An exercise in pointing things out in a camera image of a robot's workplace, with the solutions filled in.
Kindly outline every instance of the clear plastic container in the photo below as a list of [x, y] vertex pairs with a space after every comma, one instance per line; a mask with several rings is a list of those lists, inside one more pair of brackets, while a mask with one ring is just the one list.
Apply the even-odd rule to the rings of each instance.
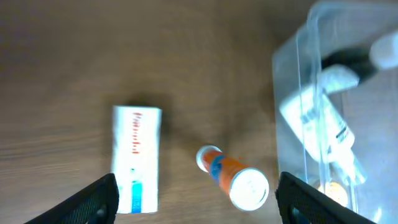
[[[331, 182], [339, 183], [348, 196], [346, 206], [376, 223], [398, 220], [398, 69], [379, 72], [363, 85], [328, 96], [354, 134], [351, 150], [355, 173], [364, 174], [361, 183], [344, 182], [339, 168], [329, 161], [325, 93], [317, 74], [323, 57], [347, 47], [369, 46], [395, 30], [397, 4], [320, 2], [273, 57], [279, 171], [290, 172], [322, 192]], [[310, 97], [317, 111], [312, 134], [293, 127], [281, 113], [294, 93], [300, 103], [296, 112], [300, 117], [308, 113], [304, 101], [309, 96], [300, 95], [308, 85], [313, 86]], [[310, 143], [319, 153], [318, 161], [305, 148]]]

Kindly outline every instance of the blue band on bottle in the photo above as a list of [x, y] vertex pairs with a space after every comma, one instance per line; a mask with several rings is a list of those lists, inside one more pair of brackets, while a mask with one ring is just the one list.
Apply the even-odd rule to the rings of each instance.
[[218, 183], [220, 182], [220, 174], [223, 168], [221, 161], [225, 158], [224, 155], [217, 156], [210, 165], [210, 175]]
[[131, 213], [141, 213], [142, 183], [138, 181], [133, 181], [131, 190]]

